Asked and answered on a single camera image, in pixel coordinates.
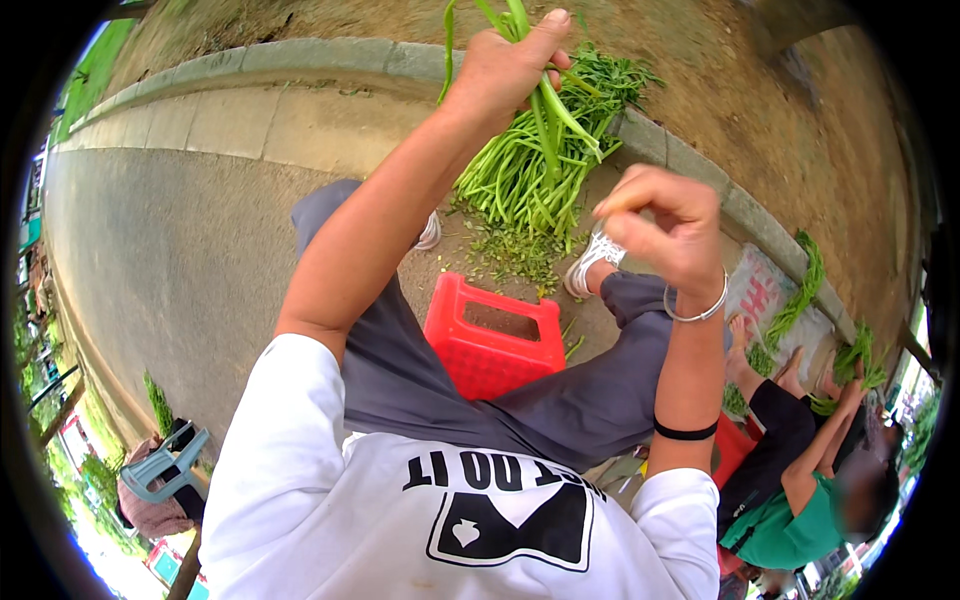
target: red plastic stool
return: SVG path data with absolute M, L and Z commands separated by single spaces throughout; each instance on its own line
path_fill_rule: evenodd
M 467 302 L 533 319 L 540 340 L 523 340 L 467 323 Z M 441 273 L 437 279 L 423 335 L 457 391 L 468 400 L 493 399 L 566 366 L 556 302 L 540 299 L 536 305 L 478 290 L 457 273 Z
M 733 472 L 743 463 L 743 459 L 754 449 L 756 443 L 762 437 L 760 428 L 756 426 L 753 419 L 747 418 L 747 431 L 754 437 L 748 438 L 743 435 L 733 421 L 727 415 L 720 414 L 720 421 L 717 422 L 717 434 L 714 440 L 717 447 L 720 448 L 720 466 L 713 473 L 713 483 L 718 489 L 722 489 Z M 736 571 L 743 561 L 727 548 L 717 544 L 717 562 L 720 563 L 720 574 L 730 575 Z

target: asphalt road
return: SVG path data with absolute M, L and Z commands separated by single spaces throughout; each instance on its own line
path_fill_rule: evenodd
M 143 372 L 218 453 L 296 263 L 290 207 L 330 175 L 177 151 L 54 154 L 60 287 L 123 389 Z

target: white sneaker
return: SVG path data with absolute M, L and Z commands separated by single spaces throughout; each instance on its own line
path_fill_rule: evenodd
M 420 240 L 417 242 L 417 245 L 414 246 L 414 250 L 430 250 L 437 244 L 440 244 L 440 238 L 440 217 L 437 216 L 437 211 L 434 210 L 430 213 L 430 218 L 426 220 L 426 225 L 420 233 Z
M 566 270 L 564 276 L 564 287 L 574 298 L 589 298 L 593 293 L 587 289 L 587 270 L 590 265 L 603 259 L 614 267 L 620 266 L 620 261 L 627 254 L 627 251 L 614 244 L 613 240 L 607 237 L 603 232 L 603 221 L 598 221 L 593 226 L 593 232 L 590 234 L 590 243 L 587 249 L 580 255 L 570 268 Z

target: green shirt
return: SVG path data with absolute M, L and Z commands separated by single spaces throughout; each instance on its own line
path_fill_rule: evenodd
M 756 566 L 789 570 L 821 559 L 839 547 L 843 538 L 833 524 L 833 481 L 816 471 L 813 477 L 817 489 L 799 515 L 793 516 L 786 493 L 780 491 L 734 521 L 720 545 L 732 547 L 754 527 L 754 534 L 736 556 Z

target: woman in green shirt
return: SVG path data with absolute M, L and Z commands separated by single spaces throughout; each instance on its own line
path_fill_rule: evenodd
M 822 558 L 844 540 L 866 540 L 882 520 L 876 502 L 880 463 L 857 455 L 848 459 L 850 472 L 840 480 L 834 479 L 832 468 L 846 434 L 842 425 L 849 423 L 865 394 L 860 389 L 862 372 L 843 389 L 836 411 L 816 430 L 810 411 L 798 400 L 805 395 L 803 389 L 784 389 L 796 378 L 786 372 L 778 385 L 760 376 L 744 355 L 743 317 L 733 317 L 730 327 L 727 378 L 748 398 L 767 431 L 720 491 L 720 545 L 757 566 L 794 569 Z M 802 350 L 788 370 L 796 369 L 800 356 Z

